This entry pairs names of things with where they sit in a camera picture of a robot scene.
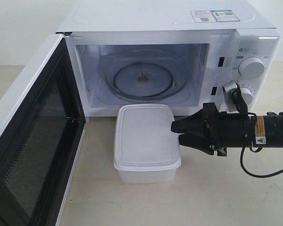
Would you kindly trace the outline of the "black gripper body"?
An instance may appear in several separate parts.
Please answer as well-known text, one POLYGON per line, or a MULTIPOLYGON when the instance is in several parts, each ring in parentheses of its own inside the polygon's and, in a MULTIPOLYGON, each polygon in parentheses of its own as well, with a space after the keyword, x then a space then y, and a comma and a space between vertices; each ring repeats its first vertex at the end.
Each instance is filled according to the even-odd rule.
POLYGON ((247 112, 219 112, 214 103, 204 103, 202 113, 203 152, 227 156, 229 147, 250 146, 250 117, 247 112))

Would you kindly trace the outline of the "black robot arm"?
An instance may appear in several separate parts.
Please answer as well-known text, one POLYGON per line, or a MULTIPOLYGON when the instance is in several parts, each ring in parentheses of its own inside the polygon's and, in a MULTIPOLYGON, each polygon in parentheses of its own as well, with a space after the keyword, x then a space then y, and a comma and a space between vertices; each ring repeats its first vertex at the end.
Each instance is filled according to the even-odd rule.
POLYGON ((219 112, 204 103, 195 114, 172 122, 179 144, 208 155, 226 156, 228 148, 283 148, 283 112, 256 116, 219 112))

